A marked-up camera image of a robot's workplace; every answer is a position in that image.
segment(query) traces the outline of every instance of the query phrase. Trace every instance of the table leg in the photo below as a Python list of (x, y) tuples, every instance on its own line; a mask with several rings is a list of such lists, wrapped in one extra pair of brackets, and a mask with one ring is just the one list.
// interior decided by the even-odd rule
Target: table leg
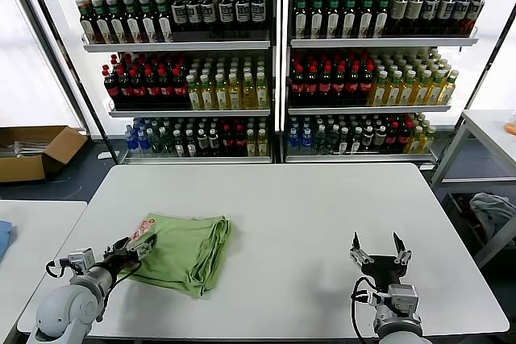
[(478, 267), (483, 267), (494, 257), (505, 245), (516, 237), (516, 217), (512, 217), (482, 249), (476, 253), (475, 262)]
[(462, 148), (464, 142), (468, 139), (469, 130), (467, 128), (466, 123), (464, 122), (462, 126), (457, 131), (455, 137), (451, 141), (450, 146), (444, 153), (443, 159), (440, 161), (437, 170), (432, 176), (431, 188), (433, 190), (439, 187), (439, 184), (446, 176), (446, 173), (452, 166), (453, 160), (459, 155), (459, 151)]

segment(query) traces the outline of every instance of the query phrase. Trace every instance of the bottle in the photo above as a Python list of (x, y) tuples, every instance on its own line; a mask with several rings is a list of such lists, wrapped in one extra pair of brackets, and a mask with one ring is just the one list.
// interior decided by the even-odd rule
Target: bottle
[(430, 125), (428, 127), (427, 133), (422, 136), (420, 143), (419, 143), (419, 149), (417, 150), (417, 153), (423, 153), (428, 154), (430, 153), (430, 148), (432, 146), (432, 143), (434, 142), (434, 136), (435, 136), (435, 126)]
[(455, 82), (457, 80), (457, 76), (459, 76), (458, 70), (451, 70), (450, 75), (447, 79), (447, 84), (443, 87), (441, 94), (439, 95), (439, 99), (437, 100), (437, 105), (448, 105), (450, 98), (452, 97), (453, 92), (455, 91)]
[(242, 103), (244, 109), (256, 109), (256, 90), (251, 73), (243, 75)]
[(341, 20), (342, 26), (339, 31), (342, 31), (343, 38), (352, 38), (353, 37), (353, 26), (355, 24), (355, 1), (356, 0), (346, 0), (346, 6), (342, 12)]
[(374, 15), (374, 22), (371, 23), (372, 32), (370, 35), (373, 38), (381, 38), (384, 34), (385, 22), (387, 21), (387, 7), (389, 0), (380, 0)]
[(357, 153), (360, 149), (360, 144), (362, 143), (362, 131), (362, 128), (357, 126), (353, 132), (352, 147), (350, 150), (351, 154)]
[(296, 39), (305, 38), (306, 27), (306, 0), (297, 0), (296, 6), (293, 9), (293, 20)]
[(427, 95), (427, 91), (430, 86), (429, 84), (431, 75), (432, 72), (430, 70), (425, 70), (422, 72), (421, 79), (419, 80), (418, 85), (414, 88), (412, 95), (410, 96), (409, 105), (423, 105), (423, 99)]
[(402, 72), (396, 70), (391, 75), (392, 80), (390, 84), (385, 88), (385, 95), (382, 101), (384, 106), (395, 106), (397, 96), (400, 92), (400, 86), (402, 81)]
[(443, 90), (444, 82), (446, 81), (446, 74), (444, 70), (438, 70), (434, 75), (434, 80), (430, 88), (428, 88), (427, 95), (422, 101), (423, 105), (437, 105), (437, 100)]
[(218, 108), (220, 110), (229, 110), (230, 102), (227, 99), (226, 82), (222, 74), (215, 76), (216, 86), (215, 93), (217, 94)]
[(335, 38), (337, 26), (339, 25), (339, 0), (330, 0), (327, 10), (327, 21), (325, 26), (327, 39)]
[(313, 0), (310, 10), (310, 39), (317, 39), (323, 22), (323, 0)]
[(407, 3), (407, 0), (393, 0), (387, 21), (387, 27), (390, 31), (389, 35), (402, 34), (403, 16), (405, 15)]
[(397, 97), (396, 105), (397, 106), (408, 106), (410, 96), (414, 92), (416, 72), (414, 70), (409, 70), (406, 72), (405, 81), (402, 83), (400, 87), (400, 92)]
[(357, 32), (359, 39), (367, 38), (369, 33), (369, 26), (372, 19), (372, 0), (362, 0), (362, 7), (358, 14), (356, 21)]

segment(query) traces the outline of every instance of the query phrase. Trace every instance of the shelf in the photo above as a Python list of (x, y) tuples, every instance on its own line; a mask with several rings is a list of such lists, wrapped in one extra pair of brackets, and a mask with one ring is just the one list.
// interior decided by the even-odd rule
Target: shelf
[(382, 114), (382, 113), (415, 113), (446, 112), (451, 106), (346, 106), (343, 108), (289, 108), (289, 114)]
[(270, 156), (257, 157), (127, 157), (122, 164), (270, 164)]
[(287, 156), (287, 163), (427, 163), (435, 162), (435, 156), (429, 154), (397, 154), (397, 155), (296, 155)]
[(424, 48), (428, 46), (472, 46), (478, 42), (468, 38), (368, 38), (368, 39), (292, 39), (292, 48)]
[(116, 110), (108, 112), (111, 117), (266, 117), (270, 109), (252, 110)]

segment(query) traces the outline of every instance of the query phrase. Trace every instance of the robotic arm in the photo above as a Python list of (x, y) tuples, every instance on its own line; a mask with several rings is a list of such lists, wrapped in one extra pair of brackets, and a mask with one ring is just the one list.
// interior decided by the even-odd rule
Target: robotic arm
[[(73, 277), (69, 285), (54, 290), (40, 304), (28, 344), (81, 343), (91, 331), (93, 322), (102, 321), (110, 292), (141, 267), (142, 260), (155, 244), (155, 235), (137, 247), (133, 247), (126, 237), (108, 247), (104, 260), (99, 263), (95, 263), (91, 249), (74, 251), (58, 263), (49, 262), (47, 272), (50, 276), (62, 277), (65, 268), (70, 267)], [(133, 266), (135, 268), (129, 274), (117, 280), (124, 268)], [(52, 273), (50, 267), (60, 267), (60, 274)]]

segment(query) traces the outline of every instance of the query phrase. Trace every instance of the gray cloth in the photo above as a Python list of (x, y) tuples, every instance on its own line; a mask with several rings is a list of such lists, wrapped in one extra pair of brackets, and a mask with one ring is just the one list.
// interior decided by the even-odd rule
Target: gray cloth
[[(484, 228), (488, 241), (516, 215), (516, 206), (509, 202), (509, 198), (488, 193), (475, 195), (469, 206)], [(508, 246), (515, 246), (514, 241), (510, 241)]]

